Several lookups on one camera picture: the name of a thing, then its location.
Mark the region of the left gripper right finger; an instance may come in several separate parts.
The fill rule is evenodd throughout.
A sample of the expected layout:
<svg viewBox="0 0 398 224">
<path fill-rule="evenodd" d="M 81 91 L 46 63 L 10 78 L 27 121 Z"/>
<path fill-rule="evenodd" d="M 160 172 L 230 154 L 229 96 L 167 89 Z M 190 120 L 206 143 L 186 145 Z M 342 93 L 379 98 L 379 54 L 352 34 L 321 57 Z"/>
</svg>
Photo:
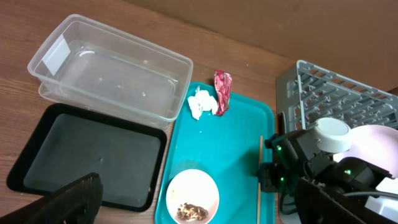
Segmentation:
<svg viewBox="0 0 398 224">
<path fill-rule="evenodd" d="M 396 194 L 378 191 L 340 194 L 327 186 L 300 179 L 294 202 L 302 223 L 393 224 L 394 221 L 360 203 L 360 197 L 368 196 L 397 198 Z"/>
</svg>

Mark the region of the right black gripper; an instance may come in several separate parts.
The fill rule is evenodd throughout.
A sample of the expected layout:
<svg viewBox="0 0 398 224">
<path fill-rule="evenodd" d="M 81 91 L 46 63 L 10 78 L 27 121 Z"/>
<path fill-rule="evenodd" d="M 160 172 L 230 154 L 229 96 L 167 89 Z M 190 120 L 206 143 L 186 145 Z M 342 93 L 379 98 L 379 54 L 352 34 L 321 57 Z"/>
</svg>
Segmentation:
<svg viewBox="0 0 398 224">
<path fill-rule="evenodd" d="M 281 164 L 264 162 L 260 165 L 257 178 L 262 192 L 292 193 L 295 191 L 299 175 Z"/>
</svg>

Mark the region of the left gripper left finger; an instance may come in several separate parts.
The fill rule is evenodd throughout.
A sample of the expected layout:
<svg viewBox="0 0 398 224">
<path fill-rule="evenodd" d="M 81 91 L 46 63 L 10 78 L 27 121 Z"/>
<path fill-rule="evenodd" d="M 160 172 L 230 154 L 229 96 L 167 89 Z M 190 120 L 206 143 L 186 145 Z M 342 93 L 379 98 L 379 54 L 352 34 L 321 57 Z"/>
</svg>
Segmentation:
<svg viewBox="0 0 398 224">
<path fill-rule="evenodd" d="M 87 223 L 93 224 L 100 209 L 103 184 L 92 172 L 1 217 L 1 223 Z"/>
</svg>

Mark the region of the wooden chopstick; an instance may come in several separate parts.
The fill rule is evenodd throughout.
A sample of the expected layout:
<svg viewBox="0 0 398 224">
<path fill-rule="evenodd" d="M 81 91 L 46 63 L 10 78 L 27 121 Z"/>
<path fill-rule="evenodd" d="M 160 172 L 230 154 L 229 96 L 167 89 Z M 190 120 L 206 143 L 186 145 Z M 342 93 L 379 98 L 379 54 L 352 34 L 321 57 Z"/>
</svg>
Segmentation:
<svg viewBox="0 0 398 224">
<path fill-rule="evenodd" d="M 263 150 L 263 136 L 260 136 L 259 138 L 259 162 L 258 162 L 258 168 L 261 168 L 262 164 L 262 150 Z M 261 221 L 261 183 L 260 180 L 257 183 L 257 219 L 256 223 L 260 224 Z"/>
</svg>

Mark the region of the pink round plate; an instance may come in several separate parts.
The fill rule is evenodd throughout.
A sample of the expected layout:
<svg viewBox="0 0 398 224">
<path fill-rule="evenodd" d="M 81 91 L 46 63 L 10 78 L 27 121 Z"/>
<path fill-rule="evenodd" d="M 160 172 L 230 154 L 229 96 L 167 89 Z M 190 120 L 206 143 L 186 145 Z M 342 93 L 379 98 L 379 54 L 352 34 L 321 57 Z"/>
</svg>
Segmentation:
<svg viewBox="0 0 398 224">
<path fill-rule="evenodd" d="M 352 144 L 348 151 L 333 155 L 339 162 L 357 157 L 389 171 L 397 177 L 397 130 L 381 125 L 365 125 L 351 130 Z"/>
</svg>

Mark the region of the white napkin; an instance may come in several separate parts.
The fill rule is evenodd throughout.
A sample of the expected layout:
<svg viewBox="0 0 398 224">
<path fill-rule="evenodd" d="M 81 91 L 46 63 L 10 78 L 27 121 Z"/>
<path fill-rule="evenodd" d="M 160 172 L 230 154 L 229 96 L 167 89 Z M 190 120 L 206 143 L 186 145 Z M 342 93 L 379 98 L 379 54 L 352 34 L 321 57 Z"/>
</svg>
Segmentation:
<svg viewBox="0 0 398 224">
<path fill-rule="evenodd" d="M 207 90 L 201 90 L 198 86 L 193 96 L 189 96 L 188 106 L 190 108 L 192 117 L 199 120 L 204 111 L 210 111 L 215 115 L 218 111 L 218 103 Z"/>
</svg>

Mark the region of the red snack wrapper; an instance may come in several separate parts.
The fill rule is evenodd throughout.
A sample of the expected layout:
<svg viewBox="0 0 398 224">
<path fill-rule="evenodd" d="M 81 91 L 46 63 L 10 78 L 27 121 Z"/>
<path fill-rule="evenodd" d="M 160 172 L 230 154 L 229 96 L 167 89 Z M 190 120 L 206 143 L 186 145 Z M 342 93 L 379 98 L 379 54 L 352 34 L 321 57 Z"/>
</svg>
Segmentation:
<svg viewBox="0 0 398 224">
<path fill-rule="evenodd" d="M 232 76 L 224 70 L 215 70 L 214 86 L 218 97 L 218 110 L 216 115 L 223 116 L 229 109 L 231 98 Z"/>
</svg>

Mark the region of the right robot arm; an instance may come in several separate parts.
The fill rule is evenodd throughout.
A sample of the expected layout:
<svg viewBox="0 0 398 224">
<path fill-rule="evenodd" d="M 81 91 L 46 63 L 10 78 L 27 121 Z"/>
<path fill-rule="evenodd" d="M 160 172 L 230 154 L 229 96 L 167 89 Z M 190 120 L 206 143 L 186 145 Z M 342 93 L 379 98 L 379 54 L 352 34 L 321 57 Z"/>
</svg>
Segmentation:
<svg viewBox="0 0 398 224">
<path fill-rule="evenodd" d="M 392 223 L 365 206 L 371 197 L 397 198 L 376 188 L 392 178 L 389 171 L 355 157 L 335 162 L 304 129 L 274 134 L 264 144 L 275 162 L 263 162 L 257 178 L 261 191 L 280 194 L 281 214 L 297 214 L 301 223 Z"/>
</svg>

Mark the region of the grey dishwasher rack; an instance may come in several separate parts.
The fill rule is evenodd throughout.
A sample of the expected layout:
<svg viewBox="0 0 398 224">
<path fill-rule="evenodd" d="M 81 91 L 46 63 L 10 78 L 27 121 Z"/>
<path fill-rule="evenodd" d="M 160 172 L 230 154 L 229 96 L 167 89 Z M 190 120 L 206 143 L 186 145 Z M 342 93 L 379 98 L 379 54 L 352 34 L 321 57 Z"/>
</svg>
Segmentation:
<svg viewBox="0 0 398 224">
<path fill-rule="evenodd" d="M 299 60 L 277 77 L 276 97 L 280 125 L 278 135 L 304 129 L 313 138 L 310 130 L 320 118 L 339 119 L 351 129 L 381 125 L 397 130 L 395 95 L 304 60 Z M 376 188 L 397 194 L 397 177 L 385 178 Z M 397 222 L 397 198 L 371 197 L 366 200 L 365 206 Z M 285 221 L 301 223 L 297 214 L 280 215 Z"/>
</svg>

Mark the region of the teal serving tray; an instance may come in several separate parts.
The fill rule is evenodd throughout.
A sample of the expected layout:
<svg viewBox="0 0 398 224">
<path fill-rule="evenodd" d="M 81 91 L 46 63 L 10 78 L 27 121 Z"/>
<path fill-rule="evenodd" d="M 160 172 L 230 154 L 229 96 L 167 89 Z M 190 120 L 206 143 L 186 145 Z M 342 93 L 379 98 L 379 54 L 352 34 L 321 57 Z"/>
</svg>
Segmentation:
<svg viewBox="0 0 398 224">
<path fill-rule="evenodd" d="M 275 119 L 264 103 L 233 93 L 223 116 L 204 112 L 192 117 L 185 102 L 174 125 L 160 193 L 156 224 L 173 223 L 166 206 L 170 181 L 181 171 L 199 169 L 217 184 L 220 205 L 212 223 L 256 223 L 259 138 L 271 137 Z M 262 150 L 262 162 L 272 161 Z M 261 194 L 260 223 L 275 222 L 275 195 Z"/>
</svg>

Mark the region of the black plastic tray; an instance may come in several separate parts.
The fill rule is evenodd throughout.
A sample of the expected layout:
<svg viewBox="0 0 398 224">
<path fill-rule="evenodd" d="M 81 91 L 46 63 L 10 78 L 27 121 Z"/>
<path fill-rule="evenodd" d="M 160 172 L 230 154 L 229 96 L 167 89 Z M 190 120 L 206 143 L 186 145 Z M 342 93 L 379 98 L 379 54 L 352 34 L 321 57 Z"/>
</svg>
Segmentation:
<svg viewBox="0 0 398 224">
<path fill-rule="evenodd" d="M 6 184 L 13 191 L 47 195 L 95 172 L 103 184 L 104 206 L 144 212 L 154 198 L 166 143 L 161 129 L 52 104 Z"/>
</svg>

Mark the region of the pink bowl with food scraps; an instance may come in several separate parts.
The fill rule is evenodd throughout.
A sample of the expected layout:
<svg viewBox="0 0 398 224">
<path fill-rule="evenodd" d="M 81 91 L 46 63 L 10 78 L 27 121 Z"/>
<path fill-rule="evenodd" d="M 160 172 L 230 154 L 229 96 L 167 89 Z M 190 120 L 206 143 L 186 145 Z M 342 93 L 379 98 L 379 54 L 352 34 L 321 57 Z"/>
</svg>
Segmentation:
<svg viewBox="0 0 398 224">
<path fill-rule="evenodd" d="M 175 223 L 209 224 L 217 213 L 220 193 L 215 181 L 209 174 L 198 169 L 187 169 L 178 173 L 170 181 L 165 201 L 167 210 Z M 203 207 L 208 211 L 208 217 L 204 220 L 193 221 L 179 219 L 177 209 L 184 203 Z"/>
</svg>

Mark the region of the food scraps in bowl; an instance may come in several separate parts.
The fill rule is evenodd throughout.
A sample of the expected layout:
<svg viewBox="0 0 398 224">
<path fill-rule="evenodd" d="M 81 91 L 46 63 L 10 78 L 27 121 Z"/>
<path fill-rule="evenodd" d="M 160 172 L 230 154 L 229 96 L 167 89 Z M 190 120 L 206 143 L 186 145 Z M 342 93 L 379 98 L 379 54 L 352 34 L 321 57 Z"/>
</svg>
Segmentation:
<svg viewBox="0 0 398 224">
<path fill-rule="evenodd" d="M 203 207 L 184 203 L 178 207 L 177 217 L 185 221 L 204 220 L 208 217 L 208 211 Z"/>
</svg>

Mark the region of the clear plastic storage bin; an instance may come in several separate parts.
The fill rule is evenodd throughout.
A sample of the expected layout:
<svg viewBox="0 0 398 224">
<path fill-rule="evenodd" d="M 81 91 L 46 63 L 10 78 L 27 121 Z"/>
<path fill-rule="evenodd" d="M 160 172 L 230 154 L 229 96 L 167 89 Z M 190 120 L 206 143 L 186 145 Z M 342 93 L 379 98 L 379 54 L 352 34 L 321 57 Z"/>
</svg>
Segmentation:
<svg viewBox="0 0 398 224">
<path fill-rule="evenodd" d="M 182 108 L 193 62 L 72 14 L 47 37 L 27 69 L 40 80 L 45 99 L 167 129 Z"/>
</svg>

